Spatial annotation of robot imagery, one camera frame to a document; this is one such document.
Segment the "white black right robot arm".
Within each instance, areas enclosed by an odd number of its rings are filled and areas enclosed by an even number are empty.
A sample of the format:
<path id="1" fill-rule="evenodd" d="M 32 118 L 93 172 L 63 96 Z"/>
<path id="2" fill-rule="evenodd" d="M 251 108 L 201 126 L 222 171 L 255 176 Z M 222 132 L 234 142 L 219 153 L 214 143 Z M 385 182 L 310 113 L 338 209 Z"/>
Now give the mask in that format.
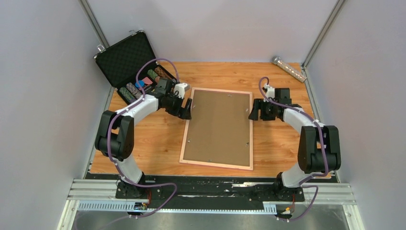
<path id="1" fill-rule="evenodd" d="M 255 99 L 248 118 L 289 124 L 299 135 L 297 162 L 289 170 L 279 173 L 272 191 L 279 200 L 286 200 L 301 185 L 315 178 L 327 176 L 341 167 L 339 130 L 312 118 L 304 109 L 293 104 L 288 88 L 260 87 L 262 99 Z"/>

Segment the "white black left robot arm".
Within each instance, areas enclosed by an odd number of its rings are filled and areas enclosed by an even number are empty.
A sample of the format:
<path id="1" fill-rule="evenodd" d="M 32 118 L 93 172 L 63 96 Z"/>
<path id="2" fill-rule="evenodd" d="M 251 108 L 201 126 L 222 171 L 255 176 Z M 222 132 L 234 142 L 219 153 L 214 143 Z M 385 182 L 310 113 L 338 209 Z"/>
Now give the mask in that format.
<path id="1" fill-rule="evenodd" d="M 95 148 L 115 165 L 121 180 L 129 184 L 128 192 L 135 198 L 146 194 L 145 175 L 132 156 L 135 145 L 135 126 L 148 115 L 163 109 L 182 120 L 190 120 L 192 99 L 185 98 L 190 89 L 187 83 L 160 79 L 153 91 L 123 109 L 102 113 Z"/>

